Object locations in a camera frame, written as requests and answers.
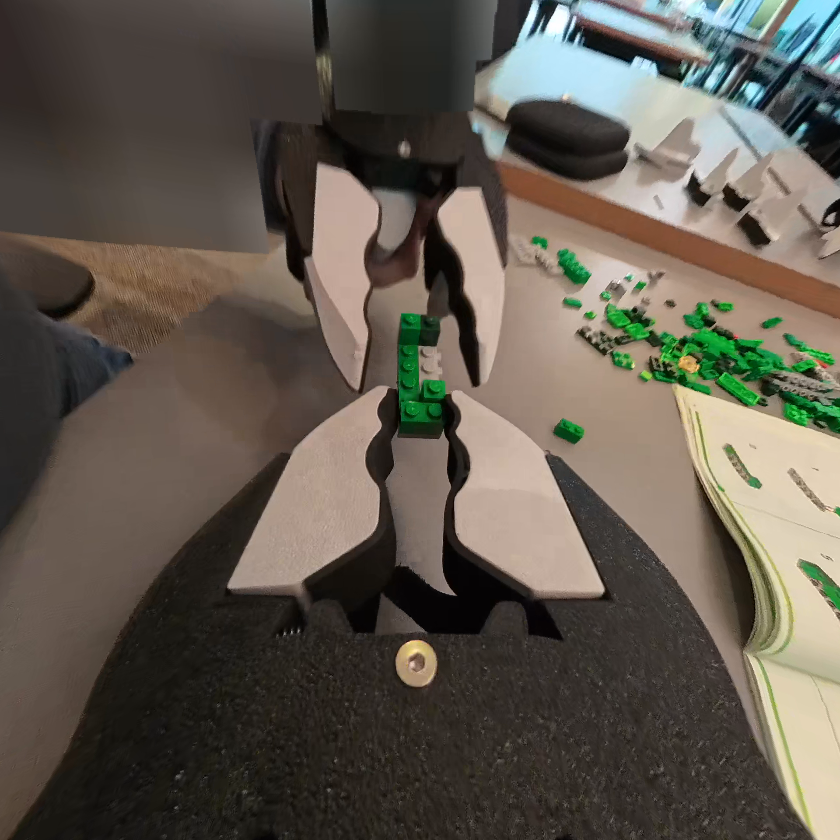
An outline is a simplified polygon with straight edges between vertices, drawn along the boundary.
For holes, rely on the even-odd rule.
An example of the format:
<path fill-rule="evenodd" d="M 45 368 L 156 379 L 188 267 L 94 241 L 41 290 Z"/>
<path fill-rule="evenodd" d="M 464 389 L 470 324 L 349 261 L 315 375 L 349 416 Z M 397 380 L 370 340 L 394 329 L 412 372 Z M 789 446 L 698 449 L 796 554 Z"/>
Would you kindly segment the pile of green bricks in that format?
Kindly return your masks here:
<path fill-rule="evenodd" d="M 663 279 L 662 270 L 615 277 L 586 306 L 581 292 L 592 271 L 573 250 L 552 249 L 538 234 L 510 234 L 508 246 L 519 266 L 572 285 L 574 292 L 564 294 L 561 305 L 580 319 L 574 334 L 614 369 L 633 372 L 642 383 L 678 385 L 706 396 L 716 386 L 746 407 L 777 401 L 788 423 L 838 437 L 838 357 L 833 353 L 790 332 L 781 334 L 782 350 L 772 349 L 764 337 L 742 336 L 723 319 L 733 313 L 733 303 L 716 298 L 697 301 L 680 314 L 681 332 L 668 330 L 655 316 L 649 295 Z M 687 354 L 697 358 L 697 374 L 678 370 Z"/>

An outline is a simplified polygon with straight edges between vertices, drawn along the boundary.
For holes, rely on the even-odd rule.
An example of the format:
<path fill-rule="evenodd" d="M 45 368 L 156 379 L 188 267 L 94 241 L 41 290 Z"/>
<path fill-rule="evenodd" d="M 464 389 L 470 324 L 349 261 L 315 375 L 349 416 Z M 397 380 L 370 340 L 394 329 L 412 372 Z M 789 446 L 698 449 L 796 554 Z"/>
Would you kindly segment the black padded case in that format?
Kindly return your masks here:
<path fill-rule="evenodd" d="M 523 160 L 554 175 L 578 181 L 593 182 L 621 172 L 628 163 L 625 150 L 586 156 L 550 148 L 538 141 L 509 134 L 507 149 Z"/>
<path fill-rule="evenodd" d="M 624 151 L 631 137 L 624 122 L 569 99 L 519 101 L 505 120 L 510 133 L 585 157 Z"/>

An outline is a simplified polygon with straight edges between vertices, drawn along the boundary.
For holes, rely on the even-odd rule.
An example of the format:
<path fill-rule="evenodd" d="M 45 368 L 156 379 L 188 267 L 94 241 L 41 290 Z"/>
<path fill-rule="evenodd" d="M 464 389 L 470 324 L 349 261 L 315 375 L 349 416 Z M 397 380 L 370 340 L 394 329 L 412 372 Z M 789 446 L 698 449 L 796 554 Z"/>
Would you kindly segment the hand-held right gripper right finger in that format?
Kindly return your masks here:
<path fill-rule="evenodd" d="M 466 393 L 450 402 L 449 443 L 465 456 L 453 497 L 456 548 L 529 600 L 601 598 L 605 585 L 545 451 Z"/>

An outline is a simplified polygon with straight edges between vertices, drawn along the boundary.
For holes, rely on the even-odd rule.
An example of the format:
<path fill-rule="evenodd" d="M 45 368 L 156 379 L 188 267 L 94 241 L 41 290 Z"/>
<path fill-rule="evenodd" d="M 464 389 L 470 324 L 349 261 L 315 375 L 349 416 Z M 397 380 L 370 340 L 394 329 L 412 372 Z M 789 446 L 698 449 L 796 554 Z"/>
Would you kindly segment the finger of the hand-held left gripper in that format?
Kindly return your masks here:
<path fill-rule="evenodd" d="M 349 171 L 318 163 L 311 253 L 304 268 L 324 342 L 356 393 L 364 389 L 371 345 L 365 258 L 380 222 L 380 205 Z"/>
<path fill-rule="evenodd" d="M 474 387 L 487 383 L 500 339 L 506 267 L 483 192 L 459 186 L 446 196 L 425 237 L 427 314 L 455 317 L 458 345 Z"/>

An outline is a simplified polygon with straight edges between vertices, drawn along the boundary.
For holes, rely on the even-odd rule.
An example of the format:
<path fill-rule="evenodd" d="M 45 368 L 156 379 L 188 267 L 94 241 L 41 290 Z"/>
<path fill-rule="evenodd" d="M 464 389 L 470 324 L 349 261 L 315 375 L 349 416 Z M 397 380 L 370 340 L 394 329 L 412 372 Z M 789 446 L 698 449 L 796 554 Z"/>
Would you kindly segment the green and grey brick assembly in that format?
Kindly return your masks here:
<path fill-rule="evenodd" d="M 447 385 L 439 337 L 438 317 L 401 314 L 396 348 L 401 436 L 436 439 L 444 433 Z"/>

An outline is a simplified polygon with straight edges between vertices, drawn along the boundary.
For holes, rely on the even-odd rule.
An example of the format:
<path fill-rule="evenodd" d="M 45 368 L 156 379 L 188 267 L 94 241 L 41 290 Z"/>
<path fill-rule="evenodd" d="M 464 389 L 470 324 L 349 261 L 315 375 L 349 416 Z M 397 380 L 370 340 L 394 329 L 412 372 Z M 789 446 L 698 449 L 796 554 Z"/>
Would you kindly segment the brick instruction booklet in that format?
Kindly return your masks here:
<path fill-rule="evenodd" d="M 839 838 L 838 439 L 673 393 L 696 475 L 749 572 L 743 659 L 770 763 L 814 838 Z"/>

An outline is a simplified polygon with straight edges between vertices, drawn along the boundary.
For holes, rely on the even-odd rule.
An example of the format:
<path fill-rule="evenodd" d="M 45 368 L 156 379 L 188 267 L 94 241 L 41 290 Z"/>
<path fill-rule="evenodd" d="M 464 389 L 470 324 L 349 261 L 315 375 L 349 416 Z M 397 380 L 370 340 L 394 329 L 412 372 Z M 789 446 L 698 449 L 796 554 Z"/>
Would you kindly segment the person's dark shoe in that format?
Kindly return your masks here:
<path fill-rule="evenodd" d="M 63 320 L 78 312 L 95 291 L 86 267 L 41 250 L 3 249 L 1 268 L 9 283 L 51 319 Z"/>

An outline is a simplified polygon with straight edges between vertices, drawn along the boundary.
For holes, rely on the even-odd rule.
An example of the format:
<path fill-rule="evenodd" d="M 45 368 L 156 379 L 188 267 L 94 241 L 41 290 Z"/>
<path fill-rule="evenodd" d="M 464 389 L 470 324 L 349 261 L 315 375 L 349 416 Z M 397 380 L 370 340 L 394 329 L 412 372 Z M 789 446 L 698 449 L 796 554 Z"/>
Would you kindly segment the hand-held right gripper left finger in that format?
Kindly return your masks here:
<path fill-rule="evenodd" d="M 292 451 L 227 583 L 236 595 L 372 601 L 396 565 L 386 479 L 397 395 L 377 386 Z"/>

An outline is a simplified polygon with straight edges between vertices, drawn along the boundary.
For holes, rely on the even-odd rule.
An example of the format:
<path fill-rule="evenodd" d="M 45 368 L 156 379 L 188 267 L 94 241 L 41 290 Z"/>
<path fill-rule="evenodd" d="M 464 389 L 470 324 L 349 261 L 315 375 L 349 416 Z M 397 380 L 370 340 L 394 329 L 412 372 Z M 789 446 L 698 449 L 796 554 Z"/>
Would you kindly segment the wood edged side table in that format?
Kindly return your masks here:
<path fill-rule="evenodd" d="M 523 42 L 476 78 L 475 126 L 499 164 L 509 193 L 661 255 L 767 291 L 778 298 L 838 318 L 838 254 L 821 259 L 822 242 L 802 212 L 780 239 L 751 246 L 736 215 L 717 201 L 695 206 L 683 187 L 687 174 L 633 160 L 617 175 L 573 182 L 546 172 L 506 149 L 510 107 L 524 100 L 567 99 L 625 122 L 635 143 L 656 145 L 683 119 L 695 122 L 697 165 L 712 168 L 738 150 L 733 172 L 788 139 L 763 115 L 724 106 L 674 82 L 645 75 L 588 49 L 537 37 Z"/>

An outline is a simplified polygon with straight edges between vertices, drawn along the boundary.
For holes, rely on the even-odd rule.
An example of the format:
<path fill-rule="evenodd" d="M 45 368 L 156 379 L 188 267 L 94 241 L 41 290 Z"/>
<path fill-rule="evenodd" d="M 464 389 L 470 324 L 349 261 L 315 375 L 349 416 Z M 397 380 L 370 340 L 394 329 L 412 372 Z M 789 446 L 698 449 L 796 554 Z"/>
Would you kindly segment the person's leg in jeans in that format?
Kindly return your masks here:
<path fill-rule="evenodd" d="M 46 467 L 63 419 L 132 365 L 129 351 L 39 312 L 2 272 L 1 529 Z"/>

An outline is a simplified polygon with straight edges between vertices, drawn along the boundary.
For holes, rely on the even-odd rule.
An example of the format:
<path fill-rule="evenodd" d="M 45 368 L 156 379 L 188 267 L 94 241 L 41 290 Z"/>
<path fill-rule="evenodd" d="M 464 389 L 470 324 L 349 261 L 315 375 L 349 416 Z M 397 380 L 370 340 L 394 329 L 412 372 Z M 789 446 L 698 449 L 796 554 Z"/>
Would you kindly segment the grey desk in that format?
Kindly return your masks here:
<path fill-rule="evenodd" d="M 554 637 L 439 591 L 445 439 L 394 442 L 377 633 L 226 592 L 292 449 L 351 402 L 316 324 L 223 296 L 73 413 L 2 538 L 2 838 L 811 838 L 743 705 L 752 594 L 673 386 L 585 346 L 563 295 L 510 266 L 478 391 L 442 338 L 602 573 L 546 604 Z"/>

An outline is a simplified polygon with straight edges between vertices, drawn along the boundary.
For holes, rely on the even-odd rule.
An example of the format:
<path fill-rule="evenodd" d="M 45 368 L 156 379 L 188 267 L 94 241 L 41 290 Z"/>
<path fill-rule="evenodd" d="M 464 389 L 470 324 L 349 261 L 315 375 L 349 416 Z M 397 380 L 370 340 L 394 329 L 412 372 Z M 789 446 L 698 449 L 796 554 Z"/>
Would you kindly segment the background tables and chairs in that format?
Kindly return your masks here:
<path fill-rule="evenodd" d="M 793 135 L 838 109 L 838 2 L 529 2 L 548 35 L 760 110 Z"/>

